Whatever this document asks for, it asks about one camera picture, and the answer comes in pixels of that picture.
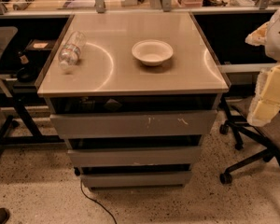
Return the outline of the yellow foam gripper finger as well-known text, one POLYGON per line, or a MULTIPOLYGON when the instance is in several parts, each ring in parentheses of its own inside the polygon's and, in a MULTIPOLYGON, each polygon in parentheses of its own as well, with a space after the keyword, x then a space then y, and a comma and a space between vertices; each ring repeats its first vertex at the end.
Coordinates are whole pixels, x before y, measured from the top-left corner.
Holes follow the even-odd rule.
POLYGON ((280 63, 271 69, 262 69, 258 75, 255 96, 248 109, 247 121, 262 127, 280 111, 280 63))

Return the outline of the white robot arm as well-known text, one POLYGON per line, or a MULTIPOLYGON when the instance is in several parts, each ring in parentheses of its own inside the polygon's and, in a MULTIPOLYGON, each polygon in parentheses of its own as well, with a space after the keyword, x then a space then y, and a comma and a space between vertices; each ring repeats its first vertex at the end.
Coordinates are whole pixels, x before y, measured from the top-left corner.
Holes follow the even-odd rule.
POLYGON ((260 71, 255 96, 248 109, 248 123, 261 127, 270 123, 280 111, 280 8, 269 21, 249 34, 245 42, 252 46, 262 45, 265 54, 276 60, 273 68, 260 71))

